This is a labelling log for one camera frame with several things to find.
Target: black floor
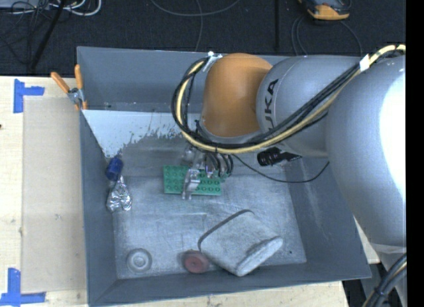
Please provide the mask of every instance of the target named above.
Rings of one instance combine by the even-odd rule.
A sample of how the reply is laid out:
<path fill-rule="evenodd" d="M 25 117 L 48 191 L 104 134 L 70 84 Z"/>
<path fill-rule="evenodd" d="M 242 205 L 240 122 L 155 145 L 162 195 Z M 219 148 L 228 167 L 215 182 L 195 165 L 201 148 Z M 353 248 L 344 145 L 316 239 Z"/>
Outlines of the black floor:
<path fill-rule="evenodd" d="M 79 9 L 92 11 L 97 2 Z M 39 7 L 24 15 L 2 9 L 0 74 L 47 76 L 54 70 L 72 76 L 77 46 L 362 56 L 405 42 L 405 0 L 352 0 L 344 25 L 319 26 L 306 17 L 297 30 L 293 24 L 305 14 L 297 0 L 101 0 L 100 11 L 90 17 L 64 11 L 37 55 L 56 9 Z"/>

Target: gray bin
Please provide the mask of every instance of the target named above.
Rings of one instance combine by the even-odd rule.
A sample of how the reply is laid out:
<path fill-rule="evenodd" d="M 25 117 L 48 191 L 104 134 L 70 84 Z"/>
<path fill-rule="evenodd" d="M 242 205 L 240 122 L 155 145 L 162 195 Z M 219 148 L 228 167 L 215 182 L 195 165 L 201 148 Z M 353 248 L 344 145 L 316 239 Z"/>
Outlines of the gray bin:
<path fill-rule="evenodd" d="M 128 112 L 147 113 L 152 117 L 161 113 L 169 115 L 174 89 L 184 72 L 191 63 L 206 55 L 78 47 L 77 60 L 89 111 L 98 114 L 97 118 Z M 261 57 L 271 64 L 285 58 Z M 204 80 L 203 73 L 196 77 L 190 106 L 192 113 L 200 112 Z M 113 130 L 113 122 L 108 124 Z M 337 188 L 331 166 L 313 182 L 282 184 L 264 179 L 235 160 L 234 174 L 222 185 L 221 196 L 194 196 L 187 202 L 178 195 L 161 193 L 162 165 L 178 164 L 184 139 L 178 134 L 173 140 L 150 134 L 123 149 L 123 176 L 132 191 L 133 205 L 129 212 L 112 214 L 106 208 L 109 181 L 105 176 L 104 148 L 98 142 L 100 130 L 93 129 L 93 122 L 88 122 L 86 115 L 80 113 L 90 306 L 371 277 L 353 215 Z M 242 158 L 251 164 L 256 160 L 253 154 L 243 154 Z M 285 168 L 274 166 L 266 170 L 261 168 L 261 171 L 274 177 L 285 176 L 287 180 L 305 180 L 317 174 L 324 164 L 325 159 L 303 158 L 292 161 Z M 180 270 L 178 251 L 196 245 L 201 232 L 220 222 L 222 216 L 240 209 L 251 209 L 281 234 L 284 238 L 282 250 L 243 277 L 216 266 L 201 275 Z M 156 227 L 164 236 L 155 234 L 157 230 L 150 230 L 155 226 L 152 221 L 158 216 L 161 223 Z M 183 238 L 187 249 L 176 249 Z M 129 251 L 139 248 L 152 255 L 150 272 L 144 271 L 142 275 L 125 267 Z"/>

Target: cable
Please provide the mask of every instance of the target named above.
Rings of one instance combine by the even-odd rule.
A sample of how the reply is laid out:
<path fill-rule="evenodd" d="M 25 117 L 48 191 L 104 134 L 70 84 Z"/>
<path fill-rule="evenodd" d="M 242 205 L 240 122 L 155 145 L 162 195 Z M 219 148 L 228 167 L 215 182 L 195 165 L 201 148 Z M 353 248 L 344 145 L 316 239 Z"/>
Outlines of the cable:
<path fill-rule="evenodd" d="M 69 11 L 70 13 L 77 15 L 77 16 L 83 16 L 83 17 L 88 17 L 88 16 L 93 16 L 95 14 L 97 14 L 100 9 L 101 9 L 101 5 L 102 5 L 102 0 L 97 0 L 97 6 L 96 8 L 91 11 L 91 12 L 79 12 L 79 11 L 75 11 L 75 9 L 81 7 L 82 5 L 85 4 L 87 0 L 82 0 L 81 2 L 79 2 L 76 5 L 65 5 L 64 10 Z M 51 3 L 50 4 L 53 7 L 59 7 L 59 5 L 55 4 L 55 3 Z"/>
<path fill-rule="evenodd" d="M 394 286 L 405 277 L 407 266 L 407 254 L 403 254 L 386 273 L 379 285 L 372 291 L 362 307 L 379 307 Z"/>
<path fill-rule="evenodd" d="M 387 53 L 393 53 L 394 51 L 400 51 L 402 53 L 405 53 L 405 45 L 404 44 L 392 44 L 389 46 L 386 46 L 384 48 L 379 49 L 376 53 L 369 56 L 368 54 L 361 60 L 361 67 L 360 64 L 354 66 L 353 69 L 348 70 L 348 74 L 342 79 L 342 82 L 339 84 L 333 84 L 331 83 L 331 87 L 334 87 L 332 89 L 331 95 L 328 94 L 328 100 L 316 111 L 313 113 L 310 113 L 309 116 L 304 118 L 301 122 L 297 123 L 293 127 L 287 128 L 281 133 L 279 133 L 276 136 L 270 137 L 269 139 L 266 139 L 261 142 L 257 143 L 241 143 L 239 145 L 227 145 L 224 143 L 214 143 L 213 141 L 208 141 L 205 139 L 205 137 L 199 136 L 194 131 L 190 131 L 187 129 L 184 125 L 184 122 L 182 120 L 182 98 L 184 96 L 184 92 L 187 88 L 187 84 L 191 80 L 191 77 L 194 76 L 200 69 L 206 64 L 208 59 L 203 58 L 190 67 L 189 71 L 185 73 L 185 76 L 183 80 L 180 82 L 178 87 L 176 88 L 174 92 L 174 96 L 172 98 L 172 115 L 174 117 L 175 122 L 182 130 L 182 135 L 185 139 L 188 140 L 189 143 L 191 143 L 193 146 L 203 149 L 205 151 L 211 151 L 214 153 L 223 153 L 223 154 L 239 154 L 239 153 L 249 153 L 251 151 L 256 151 L 258 149 L 269 147 L 270 145 L 274 145 L 276 143 L 279 143 L 283 141 L 284 139 L 287 139 L 288 137 L 292 136 L 294 133 L 300 131 L 301 129 L 307 127 L 309 124 L 313 123 L 316 119 L 320 118 L 322 114 L 325 114 L 325 112 L 328 110 L 330 105 L 334 102 L 338 94 L 344 89 L 344 87 L 357 75 L 359 75 L 362 72 L 363 65 L 368 63 L 368 67 L 373 65 L 379 58 L 384 57 Z"/>
<path fill-rule="evenodd" d="M 211 12 L 208 12 L 208 13 L 176 13 L 176 12 L 174 12 L 174 11 L 167 10 L 167 9 L 165 9 L 165 8 L 161 7 L 161 6 L 160 6 L 159 4 L 157 4 L 157 2 L 155 2 L 154 0 L 150 0 L 150 1 L 153 3 L 153 5 L 154 5 L 155 7 L 159 8 L 160 10 L 165 11 L 166 13 L 169 13 L 169 14 L 171 14 L 171 15 L 176 15 L 176 16 L 185 16 L 185 17 L 196 17 L 196 16 L 200 16 L 200 17 L 202 17 L 202 16 L 216 15 L 217 13 L 222 13 L 222 12 L 224 12 L 224 11 L 226 11 L 226 10 L 228 10 L 228 9 L 230 9 L 230 8 L 232 8 L 232 7 L 234 7 L 234 6 L 235 6 L 235 5 L 236 5 L 239 1 L 241 1 L 241 0 L 236 0 L 234 3 L 230 4 L 228 7 L 225 7 L 225 8 L 223 8 L 223 9 L 216 10 L 216 11 L 211 11 Z"/>
<path fill-rule="evenodd" d="M 197 3 L 197 6 L 199 7 L 199 14 L 200 16 L 200 29 L 199 29 L 199 37 L 197 38 L 197 42 L 196 42 L 196 47 L 194 48 L 194 51 L 196 52 L 197 49 L 199 48 L 199 44 L 200 44 L 200 39 L 201 39 L 201 34 L 203 32 L 203 15 L 202 15 L 202 10 L 201 10 L 201 5 L 199 0 L 195 0 L 195 2 Z"/>
<path fill-rule="evenodd" d="M 237 160 L 239 160 L 241 163 L 243 163 L 247 168 L 249 168 L 249 169 L 251 169 L 251 170 L 253 170 L 254 172 L 256 172 L 256 173 L 258 173 L 259 175 L 261 175 L 261 176 L 263 176 L 263 177 L 266 177 L 267 179 L 269 179 L 269 180 L 273 180 L 273 181 L 276 181 L 276 182 L 282 182 L 282 183 L 307 183 L 307 182 L 311 182 L 311 181 L 314 181 L 316 178 L 318 178 L 318 176 L 320 176 L 323 172 L 324 172 L 324 170 L 328 167 L 328 165 L 330 164 L 330 162 L 327 162 L 327 163 L 325 163 L 325 166 L 319 171 L 319 173 L 318 174 L 316 174 L 313 178 L 310 178 L 309 180 L 301 180 L 301 181 L 287 181 L 287 180 L 279 180 L 278 178 L 273 178 L 273 177 L 271 177 L 271 176 L 268 176 L 268 175 L 266 175 L 266 174 L 264 174 L 263 172 L 260 172 L 259 170 L 256 170 L 255 168 L 253 168 L 253 167 L 251 167 L 250 165 L 248 165 L 247 163 L 245 163 L 240 157 L 238 157 L 237 155 L 234 155 L 233 154 L 233 156 L 237 159 Z"/>

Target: orange clip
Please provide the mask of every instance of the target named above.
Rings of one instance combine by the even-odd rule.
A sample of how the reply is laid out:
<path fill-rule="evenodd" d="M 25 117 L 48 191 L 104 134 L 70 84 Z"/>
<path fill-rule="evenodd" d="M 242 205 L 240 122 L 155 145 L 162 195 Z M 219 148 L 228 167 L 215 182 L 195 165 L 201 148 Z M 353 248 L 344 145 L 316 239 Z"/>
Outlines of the orange clip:
<path fill-rule="evenodd" d="M 83 80 L 82 80 L 82 74 L 81 74 L 81 68 L 79 64 L 75 65 L 75 79 L 77 81 L 77 88 L 82 89 L 83 88 Z M 87 109 L 87 101 L 82 102 L 82 109 Z"/>

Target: black cable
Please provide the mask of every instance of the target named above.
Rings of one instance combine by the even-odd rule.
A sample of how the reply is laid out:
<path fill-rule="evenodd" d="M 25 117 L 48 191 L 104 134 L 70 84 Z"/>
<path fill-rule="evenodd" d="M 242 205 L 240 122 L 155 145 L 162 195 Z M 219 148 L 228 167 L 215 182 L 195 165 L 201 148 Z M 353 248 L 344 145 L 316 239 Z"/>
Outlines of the black cable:
<path fill-rule="evenodd" d="M 381 305 L 381 298 L 386 298 L 388 293 L 393 289 L 392 284 L 398 282 L 403 270 L 406 269 L 407 253 L 403 254 L 389 269 L 379 285 L 371 292 L 362 307 L 376 307 L 377 303 Z"/>
<path fill-rule="evenodd" d="M 247 163 L 245 163 L 245 161 L 243 161 L 240 157 L 238 157 L 236 154 L 232 154 L 232 156 L 234 156 L 235 158 L 237 158 L 237 160 L 239 160 L 241 163 L 243 163 L 247 168 L 253 170 L 254 172 L 256 172 L 257 174 L 266 177 L 269 180 L 273 180 L 276 182 L 282 182 L 282 183 L 307 183 L 307 182 L 311 182 L 314 181 L 316 178 L 318 178 L 318 176 L 320 176 L 324 170 L 328 167 L 328 165 L 330 164 L 330 162 L 325 163 L 325 166 L 319 171 L 318 174 L 316 174 L 313 178 L 310 178 L 309 180 L 301 180 L 301 181 L 287 181 L 287 180 L 279 180 L 278 178 L 273 178 L 271 176 L 268 176 L 266 174 L 264 174 L 263 172 L 260 172 L 259 170 L 256 170 L 255 168 L 251 167 L 250 165 L 248 165 Z"/>
<path fill-rule="evenodd" d="M 406 265 L 400 271 L 398 271 L 391 280 L 388 281 L 387 285 L 384 287 L 382 293 L 378 296 L 374 307 L 380 307 L 386 300 L 389 293 L 395 288 L 395 286 L 406 277 L 407 269 Z"/>

